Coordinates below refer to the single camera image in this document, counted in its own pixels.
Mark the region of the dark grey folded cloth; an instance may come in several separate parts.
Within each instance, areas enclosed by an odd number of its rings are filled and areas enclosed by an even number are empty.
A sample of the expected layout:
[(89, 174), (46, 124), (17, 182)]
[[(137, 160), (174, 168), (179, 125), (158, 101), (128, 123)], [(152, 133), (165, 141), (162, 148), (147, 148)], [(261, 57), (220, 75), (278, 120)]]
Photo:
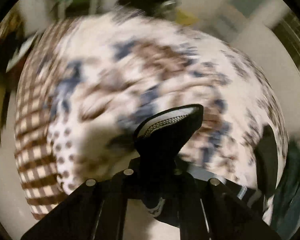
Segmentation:
[(272, 128), (264, 126), (262, 137), (254, 148), (256, 158), (257, 188), (266, 198), (276, 190), (278, 157), (277, 145)]

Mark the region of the grey white striped garment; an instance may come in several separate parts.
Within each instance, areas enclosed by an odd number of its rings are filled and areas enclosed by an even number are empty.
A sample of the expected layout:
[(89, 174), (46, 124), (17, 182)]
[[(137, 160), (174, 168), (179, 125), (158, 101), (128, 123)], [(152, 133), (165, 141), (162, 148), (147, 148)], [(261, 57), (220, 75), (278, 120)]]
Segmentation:
[(209, 172), (201, 167), (190, 165), (187, 169), (189, 174), (191, 174), (195, 179), (209, 181), (212, 178), (218, 179), (222, 184), (227, 186), (240, 200), (247, 202), (254, 194), (260, 197), (258, 190), (248, 188), (234, 183), (233, 181), (227, 180), (222, 176)]

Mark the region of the red patterned fabric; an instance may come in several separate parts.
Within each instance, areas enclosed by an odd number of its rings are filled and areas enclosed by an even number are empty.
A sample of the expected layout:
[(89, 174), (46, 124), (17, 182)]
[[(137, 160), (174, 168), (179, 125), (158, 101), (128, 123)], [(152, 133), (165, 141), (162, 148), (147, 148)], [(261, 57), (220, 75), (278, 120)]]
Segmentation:
[(37, 33), (25, 35), (25, 20), (12, 8), (0, 23), (0, 79), (17, 83)]

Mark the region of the floral patterned bed blanket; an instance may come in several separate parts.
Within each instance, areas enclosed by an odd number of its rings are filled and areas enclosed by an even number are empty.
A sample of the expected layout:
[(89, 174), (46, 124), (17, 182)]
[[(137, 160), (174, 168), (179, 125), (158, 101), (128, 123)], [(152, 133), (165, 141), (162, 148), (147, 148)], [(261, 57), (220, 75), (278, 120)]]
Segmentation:
[(86, 179), (125, 168), (137, 155), (132, 135), (144, 120), (189, 104), (204, 107), (203, 122), (181, 159), (257, 189), (254, 148), (269, 125), (277, 188), (288, 134), (263, 69), (248, 55), (145, 16), (109, 12), (48, 27), (26, 60), (15, 107), (15, 162), (34, 218)]

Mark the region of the black clothes pile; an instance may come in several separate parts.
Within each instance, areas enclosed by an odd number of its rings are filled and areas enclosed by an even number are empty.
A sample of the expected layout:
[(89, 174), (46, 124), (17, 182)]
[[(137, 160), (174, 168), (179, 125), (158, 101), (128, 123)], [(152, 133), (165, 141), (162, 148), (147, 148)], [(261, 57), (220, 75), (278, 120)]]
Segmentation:
[(178, 4), (178, 0), (117, 0), (115, 8), (134, 10), (149, 17), (172, 19)]

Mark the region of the black garment with patterned band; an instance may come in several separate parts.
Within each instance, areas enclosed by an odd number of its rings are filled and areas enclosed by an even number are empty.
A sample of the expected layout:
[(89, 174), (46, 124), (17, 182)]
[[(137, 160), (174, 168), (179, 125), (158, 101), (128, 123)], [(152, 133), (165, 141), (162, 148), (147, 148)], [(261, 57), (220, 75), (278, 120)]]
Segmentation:
[(141, 173), (141, 200), (158, 217), (167, 199), (167, 184), (177, 169), (178, 154), (202, 126), (200, 104), (171, 108), (143, 121), (134, 132), (137, 170)]

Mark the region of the dark green garment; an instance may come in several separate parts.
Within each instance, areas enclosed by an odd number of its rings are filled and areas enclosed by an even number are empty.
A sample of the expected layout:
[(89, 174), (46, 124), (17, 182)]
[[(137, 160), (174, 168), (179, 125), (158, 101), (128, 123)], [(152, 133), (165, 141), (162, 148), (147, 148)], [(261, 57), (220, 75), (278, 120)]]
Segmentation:
[(286, 165), (273, 200), (271, 228), (281, 239), (290, 239), (300, 219), (300, 147), (288, 144)]

